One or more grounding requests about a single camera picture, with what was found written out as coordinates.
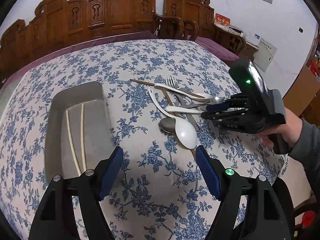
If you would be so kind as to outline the person right hand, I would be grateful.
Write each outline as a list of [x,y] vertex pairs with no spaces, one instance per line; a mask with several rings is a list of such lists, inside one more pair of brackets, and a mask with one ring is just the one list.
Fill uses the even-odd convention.
[[303,120],[296,116],[291,110],[285,108],[286,123],[282,125],[266,127],[258,136],[267,147],[272,148],[274,143],[268,138],[270,134],[281,134],[283,139],[293,148],[302,132]]

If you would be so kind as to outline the grey sleeve forearm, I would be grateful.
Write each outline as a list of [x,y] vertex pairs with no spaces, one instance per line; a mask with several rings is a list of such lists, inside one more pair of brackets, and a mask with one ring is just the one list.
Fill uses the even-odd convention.
[[302,120],[302,132],[289,156],[303,165],[309,177],[319,179],[319,127]]

